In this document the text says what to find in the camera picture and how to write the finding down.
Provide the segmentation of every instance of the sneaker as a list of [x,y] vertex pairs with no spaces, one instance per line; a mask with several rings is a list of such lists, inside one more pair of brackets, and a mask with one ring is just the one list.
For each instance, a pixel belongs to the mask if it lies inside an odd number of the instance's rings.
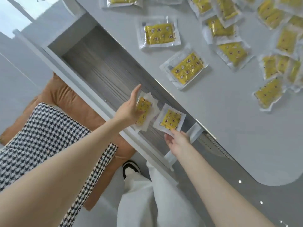
[[125,162],[122,165],[122,173],[123,173],[123,178],[124,179],[127,176],[129,176],[129,175],[131,175],[135,172],[141,174],[140,168],[138,167],[138,165],[135,162],[133,162],[131,160],[128,160],[127,162]]

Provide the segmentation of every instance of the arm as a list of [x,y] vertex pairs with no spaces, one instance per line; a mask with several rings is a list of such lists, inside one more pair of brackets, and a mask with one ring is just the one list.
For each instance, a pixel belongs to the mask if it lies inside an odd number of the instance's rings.
[[207,163],[184,132],[173,130],[172,133],[175,138],[165,134],[165,141],[186,171],[216,227],[275,227]]
[[111,139],[135,123],[138,85],[115,117],[0,193],[0,226],[58,227]]

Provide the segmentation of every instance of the open drawer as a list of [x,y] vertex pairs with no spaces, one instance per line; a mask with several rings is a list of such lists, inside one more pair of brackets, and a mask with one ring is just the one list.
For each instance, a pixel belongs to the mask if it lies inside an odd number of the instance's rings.
[[[178,102],[87,13],[45,49],[22,33],[15,34],[105,120],[113,118],[132,89],[142,83],[142,90],[159,100],[160,109],[168,103],[187,114],[183,131],[195,124]],[[120,135],[176,184],[171,158],[165,158],[171,156],[169,148],[163,132],[152,127],[153,122],[147,132],[136,133],[128,127]]]

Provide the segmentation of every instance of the houndstooth fabric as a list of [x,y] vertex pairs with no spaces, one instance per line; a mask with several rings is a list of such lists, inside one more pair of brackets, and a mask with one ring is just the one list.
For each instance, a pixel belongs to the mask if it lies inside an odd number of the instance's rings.
[[[89,129],[60,110],[45,103],[38,104],[23,129],[0,152],[0,192],[26,172],[89,133]],[[60,227],[73,225],[76,215],[117,149],[115,144],[108,145]]]

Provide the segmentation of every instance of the forearm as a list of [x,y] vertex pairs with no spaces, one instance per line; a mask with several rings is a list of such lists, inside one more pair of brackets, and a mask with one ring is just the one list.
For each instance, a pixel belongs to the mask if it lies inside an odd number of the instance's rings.
[[113,136],[124,128],[111,119],[46,160],[0,193],[0,226],[55,226],[82,189]]
[[177,156],[217,227],[274,227],[191,146]]

